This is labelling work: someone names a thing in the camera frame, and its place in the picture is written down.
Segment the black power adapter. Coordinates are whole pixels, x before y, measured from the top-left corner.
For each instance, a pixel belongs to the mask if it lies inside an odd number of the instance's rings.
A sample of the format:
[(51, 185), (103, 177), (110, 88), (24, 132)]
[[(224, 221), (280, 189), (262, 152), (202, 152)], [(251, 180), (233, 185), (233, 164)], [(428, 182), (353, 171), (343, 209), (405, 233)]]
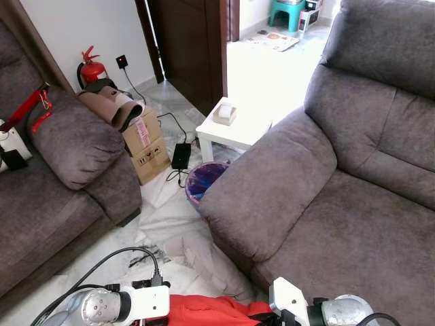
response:
[(190, 154), (192, 154), (191, 143), (177, 143), (172, 152), (171, 168), (173, 170), (187, 170)]

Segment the grey fabric sofa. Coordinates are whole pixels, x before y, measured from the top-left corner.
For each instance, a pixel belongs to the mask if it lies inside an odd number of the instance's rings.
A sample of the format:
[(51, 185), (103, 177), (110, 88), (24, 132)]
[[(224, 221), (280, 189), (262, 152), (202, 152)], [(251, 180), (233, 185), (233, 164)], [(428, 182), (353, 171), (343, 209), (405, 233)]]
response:
[(124, 140), (66, 90), (50, 88), (54, 107), (19, 124), (32, 156), (0, 172), (0, 310), (35, 292), (114, 226), (136, 217), (139, 178)]
[(434, 68), (434, 3), (343, 0), (302, 106), (201, 199), (218, 247), (263, 289), (434, 326)]

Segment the brown fabric bag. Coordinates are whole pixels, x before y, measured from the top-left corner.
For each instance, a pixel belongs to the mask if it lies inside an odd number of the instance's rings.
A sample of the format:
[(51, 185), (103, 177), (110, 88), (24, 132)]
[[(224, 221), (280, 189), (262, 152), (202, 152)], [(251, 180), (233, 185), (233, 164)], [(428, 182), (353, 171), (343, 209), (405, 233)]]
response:
[(115, 89), (109, 79), (97, 79), (77, 94), (77, 99), (111, 124), (119, 132), (143, 114), (143, 106), (131, 99), (124, 91)]

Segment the red fire extinguisher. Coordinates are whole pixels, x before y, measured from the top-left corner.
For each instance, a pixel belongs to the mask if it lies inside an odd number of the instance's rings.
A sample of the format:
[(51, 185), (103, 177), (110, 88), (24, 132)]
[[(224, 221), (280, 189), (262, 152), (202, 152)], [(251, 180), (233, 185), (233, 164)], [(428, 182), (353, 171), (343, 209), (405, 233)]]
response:
[(81, 90), (89, 84), (96, 83), (97, 80), (108, 78), (108, 74), (103, 63), (95, 61), (99, 55), (91, 55), (94, 46), (90, 46), (86, 52), (82, 52), (83, 59), (75, 69), (75, 76)]

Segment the white side table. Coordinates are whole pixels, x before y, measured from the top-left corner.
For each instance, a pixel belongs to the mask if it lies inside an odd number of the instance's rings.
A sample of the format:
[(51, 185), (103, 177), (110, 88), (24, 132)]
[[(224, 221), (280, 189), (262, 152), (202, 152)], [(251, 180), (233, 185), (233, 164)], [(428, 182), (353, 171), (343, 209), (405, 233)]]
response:
[[(230, 125), (214, 121), (214, 117), (224, 103), (233, 103), (233, 106), (237, 108), (237, 117)], [(264, 115), (263, 112), (235, 103), (228, 97), (222, 97), (205, 121), (196, 127), (203, 162), (214, 161), (214, 144), (223, 144), (234, 149), (251, 149), (251, 146), (257, 143), (271, 126), (273, 126), (273, 119)]]

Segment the white box appliance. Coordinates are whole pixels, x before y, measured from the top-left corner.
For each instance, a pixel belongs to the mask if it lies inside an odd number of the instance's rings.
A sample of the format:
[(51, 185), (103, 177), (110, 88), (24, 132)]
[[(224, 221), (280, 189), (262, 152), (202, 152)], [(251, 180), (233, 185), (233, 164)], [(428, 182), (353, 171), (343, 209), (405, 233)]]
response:
[(298, 23), (299, 31), (305, 32), (310, 25), (317, 22), (321, 6), (321, 0), (305, 0), (305, 7), (300, 13), (300, 19)]

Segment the teal plastic stool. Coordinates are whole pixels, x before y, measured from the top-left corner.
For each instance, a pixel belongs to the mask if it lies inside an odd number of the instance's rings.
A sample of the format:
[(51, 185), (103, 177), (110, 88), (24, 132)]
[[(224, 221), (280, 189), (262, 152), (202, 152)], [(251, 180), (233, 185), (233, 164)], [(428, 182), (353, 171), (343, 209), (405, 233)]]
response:
[(277, 12), (285, 12), (287, 14), (288, 31), (298, 31), (301, 13), (305, 6), (307, 6), (307, 0), (271, 0), (269, 25), (274, 25)]

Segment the dark wooden door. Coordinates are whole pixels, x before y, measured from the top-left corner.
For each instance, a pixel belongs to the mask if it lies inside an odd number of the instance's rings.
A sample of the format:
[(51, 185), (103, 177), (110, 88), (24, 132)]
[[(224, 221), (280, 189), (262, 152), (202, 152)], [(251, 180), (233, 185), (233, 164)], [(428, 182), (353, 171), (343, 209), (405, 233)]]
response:
[(134, 0), (156, 81), (169, 82), (202, 115), (227, 96), (227, 44), (239, 0)]

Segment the white and black device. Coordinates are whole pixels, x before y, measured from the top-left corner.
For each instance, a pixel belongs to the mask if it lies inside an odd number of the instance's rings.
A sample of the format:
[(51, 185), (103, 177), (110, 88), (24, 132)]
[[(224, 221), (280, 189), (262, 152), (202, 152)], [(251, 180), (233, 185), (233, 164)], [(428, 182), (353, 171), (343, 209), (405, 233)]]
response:
[(28, 167), (27, 161), (30, 158), (30, 149), (15, 128), (10, 128), (7, 132), (0, 131), (0, 172), (22, 170)]

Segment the patterned floor mat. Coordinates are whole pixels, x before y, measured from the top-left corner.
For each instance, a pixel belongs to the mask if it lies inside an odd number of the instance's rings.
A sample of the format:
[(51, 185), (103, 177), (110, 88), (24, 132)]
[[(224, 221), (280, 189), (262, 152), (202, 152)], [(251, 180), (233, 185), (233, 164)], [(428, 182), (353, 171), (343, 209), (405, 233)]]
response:
[(300, 40), (289, 35), (280, 34), (279, 32), (270, 32), (261, 30), (251, 37), (242, 39), (243, 43), (250, 43), (253, 46), (260, 46), (274, 52), (285, 52), (295, 46)]

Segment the cardboard box with black symbols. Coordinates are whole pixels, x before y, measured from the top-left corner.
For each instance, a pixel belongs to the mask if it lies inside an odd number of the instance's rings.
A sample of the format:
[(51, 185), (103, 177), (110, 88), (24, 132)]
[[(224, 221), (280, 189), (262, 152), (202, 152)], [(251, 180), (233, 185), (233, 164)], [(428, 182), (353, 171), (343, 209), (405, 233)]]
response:
[(139, 176), (140, 185), (149, 183), (171, 165), (164, 139), (156, 139), (139, 153), (131, 156), (131, 161), (133, 161), (133, 166), (137, 176)]

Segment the cardboard box with red label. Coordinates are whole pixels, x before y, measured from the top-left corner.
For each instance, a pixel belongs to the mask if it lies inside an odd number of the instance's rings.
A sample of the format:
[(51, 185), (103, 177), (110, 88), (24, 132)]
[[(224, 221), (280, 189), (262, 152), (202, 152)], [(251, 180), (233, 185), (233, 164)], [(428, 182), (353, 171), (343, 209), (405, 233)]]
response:
[(128, 128), (122, 132), (129, 156), (139, 154), (142, 150), (162, 139), (160, 122), (150, 107), (144, 106), (139, 117), (133, 119)]

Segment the small white box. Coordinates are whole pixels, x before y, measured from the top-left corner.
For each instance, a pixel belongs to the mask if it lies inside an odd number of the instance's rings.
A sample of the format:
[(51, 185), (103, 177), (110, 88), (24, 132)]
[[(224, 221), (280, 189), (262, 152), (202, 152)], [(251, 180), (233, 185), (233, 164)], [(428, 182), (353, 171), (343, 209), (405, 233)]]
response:
[(237, 108), (233, 103), (224, 99), (211, 112), (211, 119), (217, 124), (230, 126), (237, 117)]

